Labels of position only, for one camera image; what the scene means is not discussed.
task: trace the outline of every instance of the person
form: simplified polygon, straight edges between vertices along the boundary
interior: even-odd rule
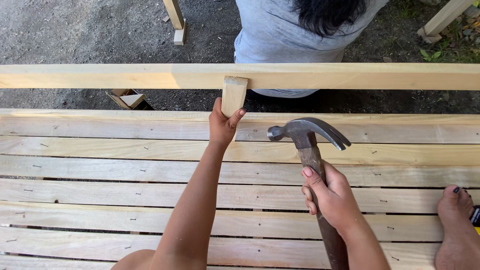
[[[216,193],[223,155],[233,139],[237,123],[245,114],[237,110],[227,119],[217,98],[209,116],[210,140],[175,206],[156,250],[138,250],[118,261],[112,270],[205,270],[210,233],[215,217]],[[324,161],[326,186],[309,167],[301,174],[301,190],[310,214],[317,212],[309,187],[327,221],[345,240],[350,269],[388,270],[384,253],[355,201],[347,178]],[[468,220],[473,201],[468,192],[448,186],[438,203],[445,237],[435,260],[438,270],[477,269],[480,236]]]
[[[235,63],[341,62],[388,0],[236,0],[242,30]],[[279,98],[301,98],[318,89],[253,89]],[[248,99],[255,93],[247,92]]]

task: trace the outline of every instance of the hand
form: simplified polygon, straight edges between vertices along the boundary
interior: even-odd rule
[[[310,214],[314,215],[317,213],[317,207],[313,203],[309,187],[313,189],[313,192],[317,195],[318,206],[322,215],[342,235],[346,233],[348,228],[363,222],[365,219],[353,197],[347,178],[330,163],[323,160],[323,164],[328,187],[325,186],[321,177],[313,169],[305,167],[301,174],[306,181],[301,190],[305,195],[305,204],[310,210]]]
[[[245,115],[244,109],[238,109],[230,118],[222,114],[222,98],[215,100],[213,111],[208,117],[210,122],[210,143],[218,143],[225,149],[235,135],[237,124]]]

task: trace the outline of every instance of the wooden bench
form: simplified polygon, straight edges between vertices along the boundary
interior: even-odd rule
[[[0,66],[0,86],[220,89],[224,76],[239,76],[249,87],[479,90],[459,79],[479,71],[459,64],[18,65]],[[133,251],[155,249],[207,144],[208,115],[0,109],[0,270],[107,270]],[[480,187],[478,115],[247,113],[224,157],[208,269],[329,268],[305,210],[298,153],[288,139],[266,137],[268,127],[306,116],[353,143],[338,151],[322,139],[319,148],[347,176],[392,268],[434,269],[442,188]],[[480,191],[469,193],[480,204]]]

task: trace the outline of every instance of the fingernail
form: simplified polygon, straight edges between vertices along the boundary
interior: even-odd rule
[[[312,172],[312,170],[311,170],[309,167],[303,168],[303,173],[304,173],[307,177],[311,177],[311,176],[313,175],[313,172]]]

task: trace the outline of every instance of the gravel ground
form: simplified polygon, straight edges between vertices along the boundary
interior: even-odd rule
[[[233,0],[180,0],[188,21],[187,42],[173,45],[174,29],[158,0],[0,1],[0,64],[50,63],[229,63],[241,29]],[[439,6],[392,0],[362,35],[348,46],[345,62],[420,62],[420,49],[435,52],[416,31]],[[454,41],[444,39],[437,61],[449,58]],[[465,52],[478,48],[461,43]],[[120,110],[109,89],[0,89],[0,108]],[[211,110],[219,90],[139,89],[157,110]],[[248,111],[346,113],[479,113],[478,91],[319,90],[296,100],[248,100]]]

